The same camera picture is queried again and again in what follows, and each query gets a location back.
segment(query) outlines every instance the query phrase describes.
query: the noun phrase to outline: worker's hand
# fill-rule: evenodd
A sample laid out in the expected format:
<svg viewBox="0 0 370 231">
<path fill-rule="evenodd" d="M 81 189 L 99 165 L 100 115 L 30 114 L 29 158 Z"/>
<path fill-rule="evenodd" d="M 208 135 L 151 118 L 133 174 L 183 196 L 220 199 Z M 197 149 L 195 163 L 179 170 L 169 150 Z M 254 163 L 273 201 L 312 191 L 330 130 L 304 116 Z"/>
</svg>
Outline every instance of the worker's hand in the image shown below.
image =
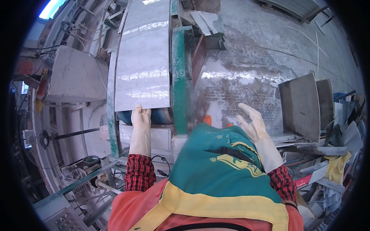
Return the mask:
<svg viewBox="0 0 370 231">
<path fill-rule="evenodd" d="M 261 113 L 244 103 L 239 103 L 238 107 L 247 113 L 252 120 L 251 123 L 247 123 L 241 115 L 236 117 L 243 131 L 255 143 L 265 172 L 269 173 L 270 171 L 280 167 L 283 164 L 283 159 L 281 158 L 279 151 L 276 149 L 274 142 L 266 132 L 265 123 L 263 122 Z"/>
<path fill-rule="evenodd" d="M 131 122 L 134 130 L 132 132 L 129 154 L 151 156 L 151 114 L 151 109 L 142 109 L 141 105 L 137 105 L 136 109 L 132 111 Z"/>
</svg>

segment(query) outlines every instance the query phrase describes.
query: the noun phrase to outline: green metal frame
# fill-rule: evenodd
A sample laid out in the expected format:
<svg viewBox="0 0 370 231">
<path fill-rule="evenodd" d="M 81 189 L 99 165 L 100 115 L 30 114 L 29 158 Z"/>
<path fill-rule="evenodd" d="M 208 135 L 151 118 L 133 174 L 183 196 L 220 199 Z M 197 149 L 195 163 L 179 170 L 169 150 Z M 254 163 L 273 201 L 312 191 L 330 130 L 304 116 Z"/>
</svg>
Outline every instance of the green metal frame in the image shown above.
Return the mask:
<svg viewBox="0 0 370 231">
<path fill-rule="evenodd" d="M 76 187 L 79 187 L 83 184 L 85 184 L 87 181 L 91 180 L 92 178 L 94 178 L 95 176 L 99 175 L 100 173 L 102 172 L 105 172 L 107 171 L 108 169 L 111 169 L 114 165 L 116 165 L 117 163 L 119 163 L 119 160 L 116 160 L 114 162 L 111 162 L 109 163 L 108 165 L 105 165 L 104 167 L 90 173 L 89 175 L 85 176 L 84 178 L 82 179 L 79 179 L 78 181 L 74 182 L 73 184 L 61 189 L 59 192 L 57 193 L 54 193 L 44 199 L 42 199 L 41 201 L 38 201 L 36 202 L 35 204 L 33 204 L 33 208 L 36 209 L 40 206 L 43 206 L 45 204 L 47 204 L 48 202 L 54 200 L 55 198 L 61 196 L 61 195 L 66 195 L 67 193 L 71 192 L 72 190 L 74 190 Z"/>
<path fill-rule="evenodd" d="M 109 65 L 108 84 L 107 84 L 107 117 L 109 142 L 111 144 L 112 156 L 119 157 L 121 148 L 119 121 L 116 120 L 114 112 L 115 97 L 115 76 L 117 66 L 118 51 L 112 51 Z"/>
<path fill-rule="evenodd" d="M 191 50 L 196 43 L 191 26 L 176 27 L 172 31 L 172 92 L 175 129 L 177 135 L 188 134 L 192 123 Z"/>
</svg>

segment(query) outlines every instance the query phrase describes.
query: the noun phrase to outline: marble slab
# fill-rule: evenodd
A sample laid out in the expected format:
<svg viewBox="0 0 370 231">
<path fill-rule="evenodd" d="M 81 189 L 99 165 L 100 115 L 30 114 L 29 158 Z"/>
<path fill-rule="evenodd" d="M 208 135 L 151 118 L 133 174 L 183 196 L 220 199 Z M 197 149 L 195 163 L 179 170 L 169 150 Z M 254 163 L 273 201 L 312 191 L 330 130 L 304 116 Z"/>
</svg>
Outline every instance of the marble slab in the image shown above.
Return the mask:
<svg viewBox="0 0 370 231">
<path fill-rule="evenodd" d="M 133 0 L 118 53 L 115 111 L 170 107 L 169 0 Z"/>
</svg>

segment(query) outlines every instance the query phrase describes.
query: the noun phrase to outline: blue roller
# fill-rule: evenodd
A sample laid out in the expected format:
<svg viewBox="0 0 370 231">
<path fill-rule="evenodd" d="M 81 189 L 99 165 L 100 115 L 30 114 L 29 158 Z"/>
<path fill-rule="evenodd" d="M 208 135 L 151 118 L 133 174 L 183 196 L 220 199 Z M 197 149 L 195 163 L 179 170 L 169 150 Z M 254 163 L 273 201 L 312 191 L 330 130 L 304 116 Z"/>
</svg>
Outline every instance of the blue roller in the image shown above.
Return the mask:
<svg viewBox="0 0 370 231">
<path fill-rule="evenodd" d="M 116 112 L 120 120 L 126 124 L 132 124 L 132 111 Z M 172 124 L 174 123 L 174 113 L 172 108 L 153 108 L 151 116 L 152 124 Z"/>
</svg>

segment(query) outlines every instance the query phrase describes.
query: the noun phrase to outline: yellow cloth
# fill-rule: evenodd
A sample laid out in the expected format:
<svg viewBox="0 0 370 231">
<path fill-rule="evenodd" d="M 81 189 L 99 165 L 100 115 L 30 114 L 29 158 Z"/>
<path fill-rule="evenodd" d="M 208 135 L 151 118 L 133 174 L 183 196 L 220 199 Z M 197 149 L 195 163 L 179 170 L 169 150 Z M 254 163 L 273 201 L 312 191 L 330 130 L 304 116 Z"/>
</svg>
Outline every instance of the yellow cloth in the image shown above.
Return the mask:
<svg viewBox="0 0 370 231">
<path fill-rule="evenodd" d="M 345 156 L 324 156 L 329 160 L 329 167 L 326 170 L 325 178 L 337 184 L 343 184 L 343 172 L 346 162 L 351 158 L 352 154 L 347 151 Z"/>
</svg>

